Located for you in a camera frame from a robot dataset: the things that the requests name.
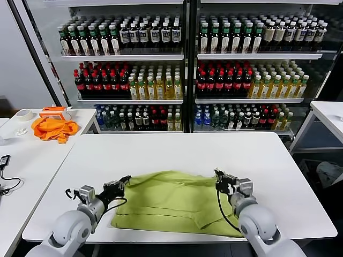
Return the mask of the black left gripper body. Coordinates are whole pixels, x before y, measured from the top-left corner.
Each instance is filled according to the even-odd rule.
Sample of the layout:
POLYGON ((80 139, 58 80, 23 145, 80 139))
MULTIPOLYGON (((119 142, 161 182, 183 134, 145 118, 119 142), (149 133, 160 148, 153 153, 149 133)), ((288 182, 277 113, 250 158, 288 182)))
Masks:
POLYGON ((124 197, 124 183, 117 180, 105 183, 103 186, 103 197, 107 201, 113 201, 116 198, 124 197))

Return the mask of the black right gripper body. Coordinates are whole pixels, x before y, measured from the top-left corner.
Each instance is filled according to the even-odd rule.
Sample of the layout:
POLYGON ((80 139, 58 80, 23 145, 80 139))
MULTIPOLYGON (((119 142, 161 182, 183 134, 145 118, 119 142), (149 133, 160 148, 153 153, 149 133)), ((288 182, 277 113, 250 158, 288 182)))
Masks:
POLYGON ((219 183, 217 183, 217 191, 224 194, 234 194, 235 193, 235 186, 237 184, 237 177, 232 175, 227 175, 228 178, 221 179, 219 183))

